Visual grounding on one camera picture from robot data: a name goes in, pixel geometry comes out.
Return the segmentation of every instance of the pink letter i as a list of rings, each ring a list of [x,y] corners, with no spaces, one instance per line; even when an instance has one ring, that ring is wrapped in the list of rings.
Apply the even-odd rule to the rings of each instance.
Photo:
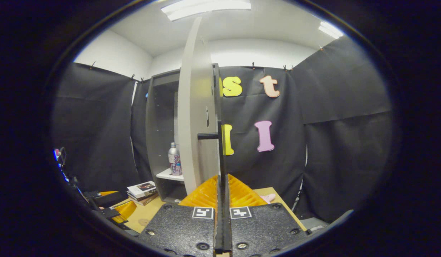
[[[265,152],[265,151],[273,150],[274,145],[271,143],[271,136],[270,136],[271,121],[263,120],[263,121],[255,122],[254,125],[258,129],[258,138],[260,144],[257,147],[257,151]]]

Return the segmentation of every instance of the black textured panel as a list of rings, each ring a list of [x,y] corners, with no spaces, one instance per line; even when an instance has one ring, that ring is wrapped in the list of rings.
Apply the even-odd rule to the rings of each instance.
[[[193,209],[163,205],[138,238],[179,256],[213,257],[214,219],[192,218]]]
[[[231,220],[233,257],[267,255],[308,237],[280,203],[249,210],[252,217]]]

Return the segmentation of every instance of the foam letter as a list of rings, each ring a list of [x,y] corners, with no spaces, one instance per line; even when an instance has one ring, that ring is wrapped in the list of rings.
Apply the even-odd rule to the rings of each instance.
[[[257,147],[257,151],[265,152],[265,151],[273,150],[274,145],[271,143],[271,136],[270,136],[271,121],[263,120],[263,121],[255,122],[254,125],[258,129],[258,138],[260,144]]]
[[[279,90],[274,90],[274,85],[277,84],[277,80],[271,79],[271,76],[265,76],[259,80],[260,83],[263,83],[263,88],[265,89],[265,94],[269,97],[278,97],[279,96]]]
[[[223,86],[225,88],[222,90],[224,96],[239,96],[243,92],[243,88],[239,83],[241,83],[241,80],[238,77],[224,78]]]
[[[229,124],[222,125],[224,130],[224,136],[225,136],[225,155],[231,156],[235,153],[235,151],[232,149],[232,144],[230,142],[230,131],[232,130],[232,126]]]

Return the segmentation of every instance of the white shelf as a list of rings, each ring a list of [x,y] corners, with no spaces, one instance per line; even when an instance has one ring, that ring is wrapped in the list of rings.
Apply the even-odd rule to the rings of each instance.
[[[180,176],[173,176],[173,175],[171,175],[170,168],[160,172],[159,174],[156,175],[156,177],[163,178],[163,179],[176,180],[176,181],[184,181],[184,174],[182,174]]]

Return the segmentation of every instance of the fluorescent ceiling light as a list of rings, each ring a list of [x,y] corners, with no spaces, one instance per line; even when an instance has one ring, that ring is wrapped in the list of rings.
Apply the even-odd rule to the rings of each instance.
[[[319,30],[325,32],[335,39],[339,39],[340,36],[343,36],[343,33],[339,29],[335,28],[330,23],[326,23],[325,21],[320,22]]]
[[[250,10],[249,0],[182,0],[161,10],[175,21],[187,16],[212,10]]]

